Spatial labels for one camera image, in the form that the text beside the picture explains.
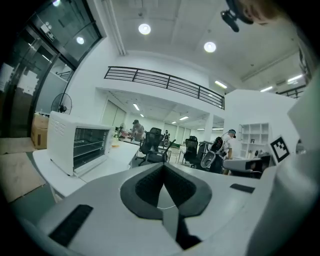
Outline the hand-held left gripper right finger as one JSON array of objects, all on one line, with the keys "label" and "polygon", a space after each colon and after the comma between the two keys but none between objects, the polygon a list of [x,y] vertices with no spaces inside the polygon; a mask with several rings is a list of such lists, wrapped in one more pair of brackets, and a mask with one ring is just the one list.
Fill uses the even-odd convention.
[{"label": "hand-held left gripper right finger", "polygon": [[246,252],[271,195],[275,169],[260,179],[166,163],[163,184],[176,214],[167,252]]}]

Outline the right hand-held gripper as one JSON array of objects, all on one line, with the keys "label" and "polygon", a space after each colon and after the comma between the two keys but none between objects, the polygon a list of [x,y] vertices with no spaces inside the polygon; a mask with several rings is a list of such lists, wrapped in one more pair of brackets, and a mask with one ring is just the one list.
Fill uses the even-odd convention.
[{"label": "right hand-held gripper", "polygon": [[225,159],[222,163],[224,169],[235,172],[247,172],[250,178],[260,179],[267,168],[277,166],[290,155],[282,136],[268,144],[265,149],[255,153],[250,161],[246,159]]}]

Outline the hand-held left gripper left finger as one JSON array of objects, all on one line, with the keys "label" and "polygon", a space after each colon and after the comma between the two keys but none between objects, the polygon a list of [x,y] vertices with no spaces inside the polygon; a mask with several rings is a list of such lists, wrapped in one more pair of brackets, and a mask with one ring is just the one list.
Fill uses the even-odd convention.
[{"label": "hand-held left gripper left finger", "polygon": [[164,165],[94,179],[55,204],[37,227],[79,254],[175,254],[182,251],[158,208]]}]

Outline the silver baking tray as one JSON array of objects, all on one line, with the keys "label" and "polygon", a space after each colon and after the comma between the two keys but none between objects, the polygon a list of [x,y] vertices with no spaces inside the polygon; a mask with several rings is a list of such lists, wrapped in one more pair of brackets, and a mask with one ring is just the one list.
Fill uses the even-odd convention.
[{"label": "silver baking tray", "polygon": [[102,148],[93,148],[87,151],[79,151],[73,156],[74,161],[80,159],[95,159],[104,155],[105,151]]}]

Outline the wire oven rack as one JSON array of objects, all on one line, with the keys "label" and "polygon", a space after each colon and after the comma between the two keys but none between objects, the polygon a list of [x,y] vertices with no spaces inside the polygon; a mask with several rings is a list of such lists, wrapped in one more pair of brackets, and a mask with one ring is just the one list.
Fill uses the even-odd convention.
[{"label": "wire oven rack", "polygon": [[79,140],[75,140],[74,144],[73,144],[74,148],[85,147],[85,146],[103,147],[104,141],[103,140],[90,141],[90,140],[86,140],[86,139],[79,139]]}]

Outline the white toaster oven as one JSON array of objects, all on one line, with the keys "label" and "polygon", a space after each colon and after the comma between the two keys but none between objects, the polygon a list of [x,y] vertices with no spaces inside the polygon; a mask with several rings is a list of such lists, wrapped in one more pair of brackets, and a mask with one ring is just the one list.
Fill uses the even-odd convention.
[{"label": "white toaster oven", "polygon": [[[114,126],[107,126],[73,115],[52,111],[47,130],[49,158],[68,176],[81,177],[107,160],[114,132]],[[104,145],[102,147],[74,147],[74,141],[76,140],[104,141]],[[77,152],[96,148],[102,148],[104,155],[94,159],[73,160]]]}]

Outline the white black robot shell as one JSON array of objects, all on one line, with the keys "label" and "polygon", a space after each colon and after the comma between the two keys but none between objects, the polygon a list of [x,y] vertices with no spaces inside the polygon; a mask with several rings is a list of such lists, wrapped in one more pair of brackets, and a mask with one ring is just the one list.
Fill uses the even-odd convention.
[{"label": "white black robot shell", "polygon": [[222,164],[226,155],[224,144],[224,140],[219,136],[214,140],[209,151],[204,155],[200,163],[203,169],[211,173],[222,173]]}]

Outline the white cubby shelf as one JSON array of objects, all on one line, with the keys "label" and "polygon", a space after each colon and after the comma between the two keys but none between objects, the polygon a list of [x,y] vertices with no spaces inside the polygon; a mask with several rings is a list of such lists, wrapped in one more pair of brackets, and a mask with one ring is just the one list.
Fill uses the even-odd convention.
[{"label": "white cubby shelf", "polygon": [[240,158],[255,158],[265,151],[270,136],[269,123],[252,123],[239,125]]}]

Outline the black mesh office chair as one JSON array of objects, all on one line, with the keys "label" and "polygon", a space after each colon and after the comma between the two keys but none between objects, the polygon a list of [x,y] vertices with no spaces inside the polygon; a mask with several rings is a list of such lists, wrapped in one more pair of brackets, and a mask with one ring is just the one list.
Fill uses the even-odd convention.
[{"label": "black mesh office chair", "polygon": [[185,140],[186,150],[183,155],[185,163],[189,163],[191,168],[196,168],[199,163],[198,155],[198,139],[195,136],[190,136]]},{"label": "black mesh office chair", "polygon": [[163,138],[162,130],[155,127],[145,134],[145,139],[139,149],[145,156],[139,158],[142,159],[138,164],[139,167],[145,162],[155,164],[163,161],[163,154],[158,149]]}]

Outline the black balcony railing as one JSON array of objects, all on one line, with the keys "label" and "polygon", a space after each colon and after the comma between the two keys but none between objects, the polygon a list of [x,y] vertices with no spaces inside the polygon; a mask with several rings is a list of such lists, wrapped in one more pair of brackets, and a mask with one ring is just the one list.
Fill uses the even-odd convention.
[{"label": "black balcony railing", "polygon": [[198,99],[221,110],[225,109],[224,96],[195,82],[163,72],[127,66],[109,66],[104,79],[154,86]]}]

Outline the cardboard box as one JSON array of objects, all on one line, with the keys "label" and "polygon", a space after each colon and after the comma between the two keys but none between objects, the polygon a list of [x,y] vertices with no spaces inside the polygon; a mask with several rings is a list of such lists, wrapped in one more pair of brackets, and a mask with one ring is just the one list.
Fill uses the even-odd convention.
[{"label": "cardboard box", "polygon": [[34,148],[44,150],[47,148],[49,118],[41,114],[34,114],[30,138]]}]

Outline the black standing fan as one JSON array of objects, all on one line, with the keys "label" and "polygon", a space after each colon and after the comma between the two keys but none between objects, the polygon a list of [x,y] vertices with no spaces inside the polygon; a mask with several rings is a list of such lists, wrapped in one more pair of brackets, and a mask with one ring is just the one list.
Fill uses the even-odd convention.
[{"label": "black standing fan", "polygon": [[70,115],[73,107],[71,97],[67,93],[58,94],[51,104],[51,111]]}]

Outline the flat cardboard sheet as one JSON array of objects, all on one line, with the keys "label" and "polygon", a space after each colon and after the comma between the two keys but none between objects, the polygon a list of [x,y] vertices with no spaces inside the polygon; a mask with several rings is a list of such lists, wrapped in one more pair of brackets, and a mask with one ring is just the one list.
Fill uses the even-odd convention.
[{"label": "flat cardboard sheet", "polygon": [[9,203],[45,184],[25,152],[0,155],[0,188]]},{"label": "flat cardboard sheet", "polygon": [[0,155],[26,153],[35,150],[29,137],[0,138]]}]

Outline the black framed glass door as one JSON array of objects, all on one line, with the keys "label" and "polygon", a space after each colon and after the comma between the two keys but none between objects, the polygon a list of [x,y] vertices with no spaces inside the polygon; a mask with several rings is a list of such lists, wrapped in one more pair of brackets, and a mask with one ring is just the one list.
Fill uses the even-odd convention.
[{"label": "black framed glass door", "polygon": [[61,102],[85,56],[102,38],[94,0],[39,0],[0,60],[0,138],[31,134],[34,113]]}]

